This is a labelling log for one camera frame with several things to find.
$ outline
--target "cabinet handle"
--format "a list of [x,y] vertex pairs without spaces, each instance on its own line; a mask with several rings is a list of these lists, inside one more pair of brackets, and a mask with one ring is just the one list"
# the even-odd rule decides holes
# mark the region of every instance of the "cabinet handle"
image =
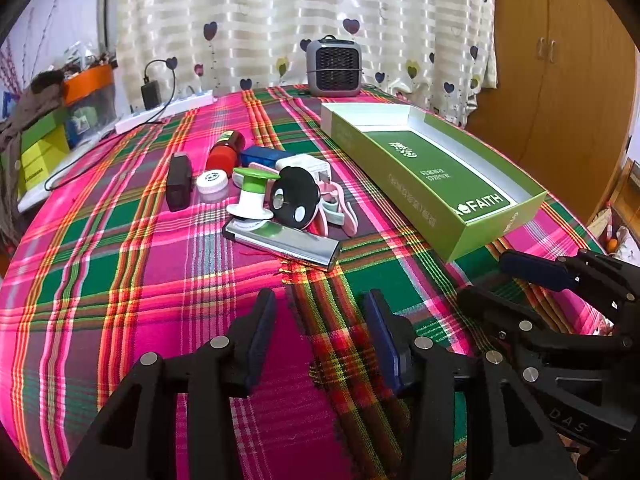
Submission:
[[551,40],[549,43],[549,63],[556,62],[556,40]]
[[545,59],[546,38],[538,38],[538,59]]

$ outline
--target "blue case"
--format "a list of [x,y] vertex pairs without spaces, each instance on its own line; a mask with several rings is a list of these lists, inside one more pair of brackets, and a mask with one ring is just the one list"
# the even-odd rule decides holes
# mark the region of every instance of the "blue case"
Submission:
[[252,162],[257,162],[268,168],[275,169],[276,162],[281,158],[294,156],[295,153],[284,152],[283,150],[275,150],[274,148],[265,148],[263,146],[251,146],[240,153],[240,165],[249,166]]

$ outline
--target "brown cloth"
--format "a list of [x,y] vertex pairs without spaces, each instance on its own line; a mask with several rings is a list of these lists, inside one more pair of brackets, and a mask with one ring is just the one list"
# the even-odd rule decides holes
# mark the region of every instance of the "brown cloth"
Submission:
[[18,171],[22,132],[42,116],[63,105],[64,75],[62,72],[43,72],[27,88],[11,116],[0,123],[0,153],[7,153],[7,164],[0,172],[0,250],[17,247],[27,228],[18,213]]

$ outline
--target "power strip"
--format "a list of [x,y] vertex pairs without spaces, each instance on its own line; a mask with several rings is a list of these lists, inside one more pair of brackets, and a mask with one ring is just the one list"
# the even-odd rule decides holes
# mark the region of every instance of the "power strip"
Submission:
[[[183,97],[181,99],[173,101],[171,104],[169,104],[166,110],[162,112],[160,116],[156,117],[156,119],[160,120],[164,117],[181,114],[182,112],[186,112],[188,110],[193,110],[194,108],[211,105],[215,103],[216,100],[217,99],[213,97],[213,90],[192,94],[189,97]],[[145,121],[151,119],[160,110],[162,110],[162,108],[164,108],[164,104],[160,105],[157,108],[153,108],[152,110],[142,110],[140,112],[134,113],[133,115],[125,117],[123,120],[116,123],[116,133],[119,135],[123,134],[124,132],[128,132],[139,124],[142,124]]]

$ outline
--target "cabinet door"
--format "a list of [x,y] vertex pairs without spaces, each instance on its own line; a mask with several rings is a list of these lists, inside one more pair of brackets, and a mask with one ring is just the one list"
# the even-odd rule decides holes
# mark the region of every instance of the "cabinet door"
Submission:
[[636,49],[606,0],[549,0],[549,40],[552,58],[520,165],[588,222],[626,147]]
[[538,108],[545,70],[538,44],[546,41],[547,28],[547,0],[495,0],[498,88],[480,92],[466,129],[515,162],[524,153]]

